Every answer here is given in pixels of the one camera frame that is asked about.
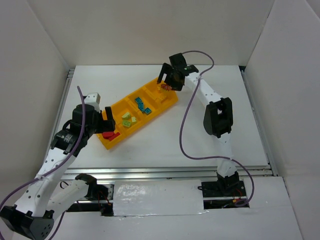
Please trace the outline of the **green lego plate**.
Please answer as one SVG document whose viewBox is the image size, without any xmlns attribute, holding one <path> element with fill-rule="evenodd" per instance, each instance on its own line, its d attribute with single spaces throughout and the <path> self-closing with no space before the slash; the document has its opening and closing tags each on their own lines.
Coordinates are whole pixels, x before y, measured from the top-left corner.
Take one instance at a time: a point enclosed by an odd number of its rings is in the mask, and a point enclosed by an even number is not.
<svg viewBox="0 0 320 240">
<path fill-rule="evenodd" d="M 131 121 L 129 121 L 129 120 L 123 120 L 123 121 L 122 121 L 122 125 L 123 125 L 125 128 L 130 128 L 130 127 L 133 125 L 133 123 L 132 123 Z"/>
</svg>

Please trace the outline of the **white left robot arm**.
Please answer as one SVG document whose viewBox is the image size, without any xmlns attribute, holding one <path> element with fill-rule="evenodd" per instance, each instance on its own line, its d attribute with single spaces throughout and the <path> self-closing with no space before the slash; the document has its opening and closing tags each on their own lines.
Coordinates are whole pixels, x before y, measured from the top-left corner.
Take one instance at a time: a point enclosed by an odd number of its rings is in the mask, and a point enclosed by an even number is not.
<svg viewBox="0 0 320 240">
<path fill-rule="evenodd" d="M 72 118 L 56 133 L 37 176 L 14 205 L 3 205 L 0 217 L 12 231 L 31 240 L 44 240 L 53 230 L 55 220 L 74 202 L 108 200 L 110 188 L 97 183 L 89 174 L 80 173 L 62 191 L 53 195 L 68 167 L 94 134 L 115 130 L 111 107 L 102 111 L 93 105 L 79 104 Z"/>
</svg>

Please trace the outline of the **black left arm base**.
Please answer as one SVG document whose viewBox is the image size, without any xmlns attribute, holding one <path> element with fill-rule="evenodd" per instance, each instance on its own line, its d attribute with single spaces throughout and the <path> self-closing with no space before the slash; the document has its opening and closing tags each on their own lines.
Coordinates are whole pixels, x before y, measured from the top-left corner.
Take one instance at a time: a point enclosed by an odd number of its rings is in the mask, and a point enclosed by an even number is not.
<svg viewBox="0 0 320 240">
<path fill-rule="evenodd" d="M 67 212 L 99 212 L 104 217 L 112 217 L 114 184 L 98 184 L 97 179 L 89 174 L 81 173 L 75 180 L 84 181 L 88 185 L 86 195 L 73 203 Z"/>
</svg>

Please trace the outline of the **red rectangular lego brick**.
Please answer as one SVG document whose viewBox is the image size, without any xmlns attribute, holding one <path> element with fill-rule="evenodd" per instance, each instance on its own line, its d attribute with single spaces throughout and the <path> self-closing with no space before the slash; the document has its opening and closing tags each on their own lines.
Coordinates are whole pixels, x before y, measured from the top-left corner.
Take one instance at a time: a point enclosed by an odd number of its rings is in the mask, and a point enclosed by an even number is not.
<svg viewBox="0 0 320 240">
<path fill-rule="evenodd" d="M 104 139 L 109 139 L 114 135 L 114 132 L 113 131 L 106 131 L 106 132 L 103 132 L 101 135 Z"/>
</svg>

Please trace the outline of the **cyan lego brick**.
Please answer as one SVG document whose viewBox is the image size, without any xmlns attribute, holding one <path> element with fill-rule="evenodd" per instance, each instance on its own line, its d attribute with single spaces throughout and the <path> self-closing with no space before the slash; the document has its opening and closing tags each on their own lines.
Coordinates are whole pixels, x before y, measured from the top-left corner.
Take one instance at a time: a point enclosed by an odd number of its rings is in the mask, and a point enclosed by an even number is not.
<svg viewBox="0 0 320 240">
<path fill-rule="evenodd" d="M 137 98 L 135 98 L 135 102 L 138 104 L 138 103 L 142 102 L 142 100 L 140 97 L 137 97 Z"/>
</svg>

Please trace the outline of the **cyan angled lego piece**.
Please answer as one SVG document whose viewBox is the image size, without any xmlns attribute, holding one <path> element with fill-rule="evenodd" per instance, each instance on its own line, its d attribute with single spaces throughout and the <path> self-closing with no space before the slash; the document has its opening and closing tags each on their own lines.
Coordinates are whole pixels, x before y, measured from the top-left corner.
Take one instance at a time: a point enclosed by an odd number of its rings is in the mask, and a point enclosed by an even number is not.
<svg viewBox="0 0 320 240">
<path fill-rule="evenodd" d="M 144 112 L 145 111 L 145 105 L 142 101 L 138 102 L 137 104 L 138 106 L 138 109 L 141 111 L 141 112 Z"/>
</svg>

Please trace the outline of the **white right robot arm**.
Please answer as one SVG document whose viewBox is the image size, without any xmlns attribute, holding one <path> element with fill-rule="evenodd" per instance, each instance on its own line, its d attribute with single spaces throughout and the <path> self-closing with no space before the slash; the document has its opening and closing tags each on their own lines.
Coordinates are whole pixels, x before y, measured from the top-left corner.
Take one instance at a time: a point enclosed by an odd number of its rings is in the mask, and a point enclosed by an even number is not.
<svg viewBox="0 0 320 240">
<path fill-rule="evenodd" d="M 184 86 L 192 90 L 191 98 L 197 97 L 203 104 L 203 127 L 212 136 L 221 154 L 214 155 L 217 160 L 217 184 L 221 192 L 231 192 L 237 188 L 240 177 L 233 160 L 231 150 L 231 131 L 234 123 L 233 103 L 229 97 L 222 97 L 204 80 L 204 73 L 210 71 L 214 63 L 203 71 L 193 64 L 189 65 L 184 53 L 169 57 L 169 63 L 163 63 L 157 83 L 164 83 L 171 91 L 180 92 Z"/>
</svg>

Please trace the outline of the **lime green rounded lego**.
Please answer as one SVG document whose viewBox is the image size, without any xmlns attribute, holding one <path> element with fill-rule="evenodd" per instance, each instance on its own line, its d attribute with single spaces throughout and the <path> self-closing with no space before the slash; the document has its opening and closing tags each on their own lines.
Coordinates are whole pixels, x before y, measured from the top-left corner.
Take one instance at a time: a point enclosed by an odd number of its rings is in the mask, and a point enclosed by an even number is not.
<svg viewBox="0 0 320 240">
<path fill-rule="evenodd" d="M 121 118 L 123 119 L 123 120 L 127 120 L 127 119 L 129 119 L 131 117 L 131 114 L 129 113 L 129 112 L 126 112 Z"/>
</svg>

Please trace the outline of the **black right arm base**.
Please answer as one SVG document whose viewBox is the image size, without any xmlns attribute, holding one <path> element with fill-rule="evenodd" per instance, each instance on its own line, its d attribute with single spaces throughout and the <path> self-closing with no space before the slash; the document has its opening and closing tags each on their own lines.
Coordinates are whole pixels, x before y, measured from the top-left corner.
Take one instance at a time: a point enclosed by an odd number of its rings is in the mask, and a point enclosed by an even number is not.
<svg viewBox="0 0 320 240">
<path fill-rule="evenodd" d="M 238 173 L 226 178 L 218 175 L 216 181 L 202 181 L 197 189 L 202 192 L 205 210 L 249 207 L 246 188 Z"/>
</svg>

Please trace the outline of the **long red lego brick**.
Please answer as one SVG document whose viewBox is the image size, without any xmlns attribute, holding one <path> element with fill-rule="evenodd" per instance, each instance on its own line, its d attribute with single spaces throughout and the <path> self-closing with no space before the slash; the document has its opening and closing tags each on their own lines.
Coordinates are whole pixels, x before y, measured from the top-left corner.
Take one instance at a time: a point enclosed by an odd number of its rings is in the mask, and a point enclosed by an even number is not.
<svg viewBox="0 0 320 240">
<path fill-rule="evenodd" d="M 114 135 L 110 136 L 108 138 L 109 141 L 113 141 L 114 139 L 116 139 L 117 137 L 119 137 L 121 135 L 120 132 L 116 132 Z"/>
</svg>

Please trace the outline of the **yellow orange oval lego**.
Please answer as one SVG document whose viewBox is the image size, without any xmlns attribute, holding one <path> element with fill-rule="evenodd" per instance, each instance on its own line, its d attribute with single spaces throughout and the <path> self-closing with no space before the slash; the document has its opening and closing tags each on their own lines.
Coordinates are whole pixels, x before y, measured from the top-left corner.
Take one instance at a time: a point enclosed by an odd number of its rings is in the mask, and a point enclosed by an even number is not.
<svg viewBox="0 0 320 240">
<path fill-rule="evenodd" d="M 167 84 L 161 84 L 161 85 L 160 85 L 160 88 L 161 88 L 162 90 L 164 90 L 164 91 L 171 91 L 171 90 L 172 90 L 171 86 L 169 86 L 169 85 L 167 85 Z"/>
</svg>

